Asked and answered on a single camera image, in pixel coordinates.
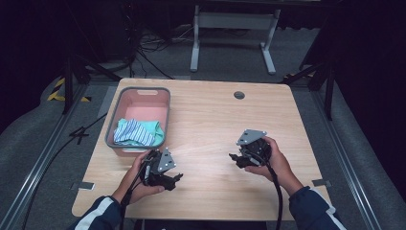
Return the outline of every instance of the hand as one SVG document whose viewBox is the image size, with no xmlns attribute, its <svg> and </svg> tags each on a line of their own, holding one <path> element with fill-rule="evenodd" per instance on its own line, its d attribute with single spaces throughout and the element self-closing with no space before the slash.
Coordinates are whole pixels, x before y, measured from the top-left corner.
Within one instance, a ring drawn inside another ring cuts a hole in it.
<svg viewBox="0 0 406 230">
<path fill-rule="evenodd" d="M 113 193 L 113 197 L 122 202 L 122 199 L 128 190 L 129 186 L 131 186 L 132 181 L 134 180 L 135 176 L 137 175 L 138 171 L 141 168 L 142 160 L 145 156 L 149 154 L 149 151 L 142 153 L 141 155 L 137 156 L 132 164 L 132 167 L 126 172 L 125 176 L 120 183 L 119 188 Z M 141 179 L 138 178 L 134 185 L 141 182 Z M 131 199 L 129 204 L 135 203 L 144 196 L 155 195 L 163 192 L 165 188 L 163 186 L 145 186 L 143 183 L 139 184 L 137 188 L 132 192 Z"/>
<path fill-rule="evenodd" d="M 271 146 L 272 155 L 269 159 L 269 163 L 278 176 L 278 182 L 287 191 L 287 193 L 292 196 L 296 191 L 303 187 L 303 184 L 290 169 L 289 162 L 287 162 L 286 157 L 284 157 L 283 153 L 281 153 L 279 150 L 276 141 L 267 136 L 262 137 L 262 139 Z M 253 174 L 263 175 L 268 180 L 274 181 L 274 178 L 272 178 L 272 175 L 266 166 L 247 166 L 245 167 L 245 171 Z"/>
</svg>

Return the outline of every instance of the table surface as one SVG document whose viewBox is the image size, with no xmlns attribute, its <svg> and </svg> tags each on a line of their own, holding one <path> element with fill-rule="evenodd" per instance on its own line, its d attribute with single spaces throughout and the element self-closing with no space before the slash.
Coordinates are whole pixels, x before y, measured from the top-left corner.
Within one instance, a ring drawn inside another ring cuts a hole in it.
<svg viewBox="0 0 406 230">
<path fill-rule="evenodd" d="M 105 144 L 115 103 L 128 86 L 166 87 L 170 91 L 169 126 L 162 148 L 169 148 L 176 168 L 166 174 L 184 176 L 173 191 L 152 195 L 127 207 L 136 219 L 275 220 L 278 195 L 262 176 L 236 166 L 229 153 L 239 154 L 237 139 L 244 129 L 264 130 L 277 140 L 293 172 L 304 183 L 321 179 L 305 128 L 287 85 L 200 80 L 120 81 L 101 129 L 83 181 L 93 191 L 79 191 L 72 212 L 81 216 L 99 196 L 111 195 L 134 157 L 118 156 Z M 242 100 L 234 93 L 245 94 Z M 325 186 L 318 187 L 329 201 Z M 293 219 L 282 189 L 282 219 Z"/>
</svg>

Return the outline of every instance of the towel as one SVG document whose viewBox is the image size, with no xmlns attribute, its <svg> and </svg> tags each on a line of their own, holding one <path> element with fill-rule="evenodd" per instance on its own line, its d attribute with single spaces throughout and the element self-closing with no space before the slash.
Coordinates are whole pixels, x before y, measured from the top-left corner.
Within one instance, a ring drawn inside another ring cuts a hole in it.
<svg viewBox="0 0 406 230">
<path fill-rule="evenodd" d="M 123 146 L 157 146 L 164 140 L 164 131 L 158 121 L 121 119 L 114 131 L 114 143 Z"/>
</svg>

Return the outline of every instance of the sleeve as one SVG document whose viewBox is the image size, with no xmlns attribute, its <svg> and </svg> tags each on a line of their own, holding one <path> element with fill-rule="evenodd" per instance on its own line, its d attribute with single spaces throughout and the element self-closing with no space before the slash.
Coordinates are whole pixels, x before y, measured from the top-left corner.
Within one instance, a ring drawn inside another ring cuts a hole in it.
<svg viewBox="0 0 406 230">
<path fill-rule="evenodd" d="M 340 222 L 335 208 L 308 186 L 301 188 L 289 198 L 289 210 L 298 229 L 346 229 Z"/>
<path fill-rule="evenodd" d="M 114 229 L 122 220 L 120 208 L 120 203 L 115 198 L 99 197 L 92 207 L 67 229 Z"/>
</svg>

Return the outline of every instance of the metal frame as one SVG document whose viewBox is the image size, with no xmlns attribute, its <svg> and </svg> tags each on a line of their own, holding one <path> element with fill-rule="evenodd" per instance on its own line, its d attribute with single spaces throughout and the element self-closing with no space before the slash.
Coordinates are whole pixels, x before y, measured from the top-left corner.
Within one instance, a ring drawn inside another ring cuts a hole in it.
<svg viewBox="0 0 406 230">
<path fill-rule="evenodd" d="M 265 60 L 268 74 L 275 75 L 276 70 L 269 53 L 272 37 L 278 24 L 281 10 L 275 10 L 273 14 L 250 14 L 250 13 L 219 13 L 200 12 L 199 6 L 194 7 L 194 41 L 192 48 L 191 71 L 196 72 L 199 61 L 199 29 L 200 28 L 228 28 L 267 30 L 268 36 L 265 42 L 260 44 L 263 59 Z"/>
</svg>

